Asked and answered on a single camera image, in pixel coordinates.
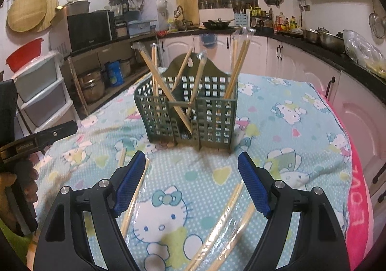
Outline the person's left hand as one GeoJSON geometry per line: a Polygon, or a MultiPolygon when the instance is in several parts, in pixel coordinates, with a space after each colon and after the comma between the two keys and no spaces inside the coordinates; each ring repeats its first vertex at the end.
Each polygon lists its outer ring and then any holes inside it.
{"type": "Polygon", "coordinates": [[[1,164],[1,173],[12,173],[17,176],[16,181],[5,189],[5,196],[13,213],[18,228],[23,235],[29,235],[37,230],[36,212],[33,202],[28,202],[25,189],[32,182],[32,163],[22,159],[8,164],[1,164]]]}

